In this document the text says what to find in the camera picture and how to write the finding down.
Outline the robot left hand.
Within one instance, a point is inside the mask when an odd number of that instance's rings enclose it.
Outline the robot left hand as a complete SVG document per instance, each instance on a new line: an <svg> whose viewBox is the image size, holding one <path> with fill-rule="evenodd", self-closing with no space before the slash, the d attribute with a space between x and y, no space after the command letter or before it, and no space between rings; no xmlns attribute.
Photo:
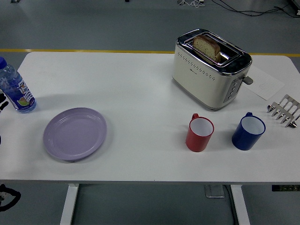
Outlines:
<svg viewBox="0 0 300 225"><path fill-rule="evenodd" d="M9 104L4 93L0 93L0 112L2 112Z"/></svg>

